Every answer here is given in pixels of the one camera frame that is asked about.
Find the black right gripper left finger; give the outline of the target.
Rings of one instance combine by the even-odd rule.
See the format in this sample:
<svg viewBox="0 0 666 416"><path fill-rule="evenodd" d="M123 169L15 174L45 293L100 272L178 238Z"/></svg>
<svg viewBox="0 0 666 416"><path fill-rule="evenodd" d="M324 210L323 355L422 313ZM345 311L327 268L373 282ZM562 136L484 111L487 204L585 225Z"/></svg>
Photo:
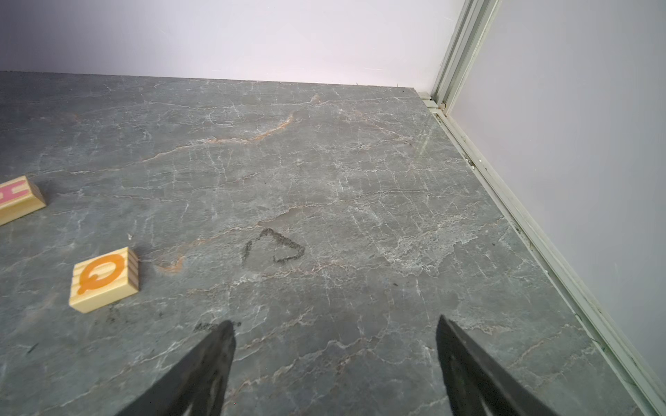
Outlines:
<svg viewBox="0 0 666 416"><path fill-rule="evenodd" d="M222 414L235 349L233 323L221 322L119 414Z"/></svg>

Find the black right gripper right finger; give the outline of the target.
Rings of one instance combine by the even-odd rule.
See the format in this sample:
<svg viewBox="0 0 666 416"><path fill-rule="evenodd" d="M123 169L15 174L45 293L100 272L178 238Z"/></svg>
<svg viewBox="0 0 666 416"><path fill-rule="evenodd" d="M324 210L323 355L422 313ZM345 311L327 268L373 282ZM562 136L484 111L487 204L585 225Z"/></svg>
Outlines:
<svg viewBox="0 0 666 416"><path fill-rule="evenodd" d="M435 341L454 415L553 415L459 325L443 315Z"/></svg>

